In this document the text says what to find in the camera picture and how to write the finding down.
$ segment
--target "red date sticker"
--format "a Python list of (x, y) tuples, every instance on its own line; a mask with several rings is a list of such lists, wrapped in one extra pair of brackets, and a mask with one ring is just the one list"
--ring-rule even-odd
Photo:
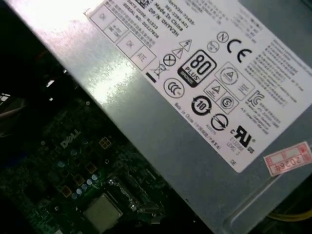
[(264, 157), (271, 176), (289, 172), (312, 163), (312, 154), (307, 142), (281, 150)]

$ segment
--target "white sticker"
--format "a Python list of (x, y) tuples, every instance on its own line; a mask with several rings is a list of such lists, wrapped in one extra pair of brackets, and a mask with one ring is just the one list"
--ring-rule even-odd
[(277, 176), (312, 163), (312, 153), (307, 142), (294, 145), (264, 157), (271, 176)]
[(242, 172), (312, 103), (312, 70), (233, 0), (106, 0), (88, 15)]

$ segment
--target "ce mark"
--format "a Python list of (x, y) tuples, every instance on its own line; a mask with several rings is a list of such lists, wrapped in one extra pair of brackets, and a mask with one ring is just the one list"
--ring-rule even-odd
[[(227, 48), (228, 48), (228, 52), (229, 52), (230, 54), (232, 53), (231, 46), (232, 46), (232, 44), (234, 44), (234, 43), (241, 44), (242, 41), (241, 41), (241, 40), (238, 40), (238, 39), (233, 39), (233, 40), (229, 41)], [(252, 51), (251, 51), (250, 49), (242, 49), (242, 50), (240, 50), (240, 51), (238, 52), (238, 54), (237, 54), (237, 60), (238, 60), (240, 63), (243, 62), (243, 61), (242, 61), (242, 57), (246, 57), (246, 53), (251, 54)]]

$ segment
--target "green circuit board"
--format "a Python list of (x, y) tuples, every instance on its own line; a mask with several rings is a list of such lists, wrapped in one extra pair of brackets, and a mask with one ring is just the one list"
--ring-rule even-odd
[(23, 150), (22, 162), (2, 170), (0, 189), (38, 234), (98, 234), (166, 213), (170, 186), (85, 95)]

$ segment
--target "yellow wire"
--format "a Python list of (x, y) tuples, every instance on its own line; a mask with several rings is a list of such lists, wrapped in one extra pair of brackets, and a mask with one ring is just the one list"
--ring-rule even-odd
[(284, 218), (298, 218), (298, 217), (312, 217), (312, 210), (307, 211), (305, 213), (302, 214), (276, 214), (276, 213), (271, 213), (274, 216), (279, 216), (279, 217), (284, 217)]
[(274, 214), (268, 215), (269, 218), (282, 222), (300, 222), (312, 217), (312, 210), (302, 214)]

